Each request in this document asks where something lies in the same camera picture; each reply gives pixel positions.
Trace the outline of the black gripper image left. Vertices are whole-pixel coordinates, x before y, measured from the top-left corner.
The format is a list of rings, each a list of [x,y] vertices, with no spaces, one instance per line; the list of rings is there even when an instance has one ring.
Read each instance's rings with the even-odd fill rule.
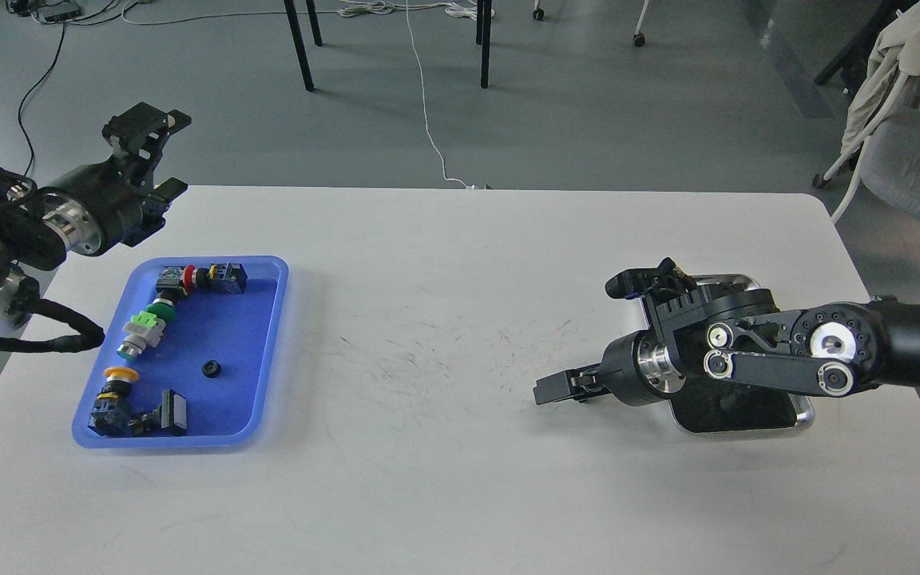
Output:
[[[160,232],[165,212],[188,185],[153,175],[135,184],[125,173],[151,173],[169,138],[190,126],[189,114],[163,112],[145,102],[112,117],[102,137],[112,160],[80,166],[51,183],[44,195],[42,223],[61,237],[67,252],[98,257],[117,244],[135,247]]]

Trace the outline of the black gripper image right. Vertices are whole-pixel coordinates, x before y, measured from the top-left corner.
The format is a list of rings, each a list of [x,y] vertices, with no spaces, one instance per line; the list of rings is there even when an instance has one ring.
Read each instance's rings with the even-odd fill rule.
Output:
[[[606,394],[629,406],[645,406],[671,399],[683,390],[687,379],[672,365],[668,348],[652,331],[636,331],[612,341],[596,369],[565,369],[538,379],[534,402],[545,405],[573,400],[584,402]]]

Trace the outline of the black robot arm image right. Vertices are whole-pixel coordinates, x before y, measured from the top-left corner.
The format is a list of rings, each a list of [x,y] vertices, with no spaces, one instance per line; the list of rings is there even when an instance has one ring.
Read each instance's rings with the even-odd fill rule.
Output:
[[[826,398],[920,388],[920,304],[873,299],[784,311],[746,278],[688,276],[669,258],[620,272],[604,290],[638,299],[646,328],[612,341],[599,363],[539,379],[537,404],[613,395],[644,406],[720,386]]]

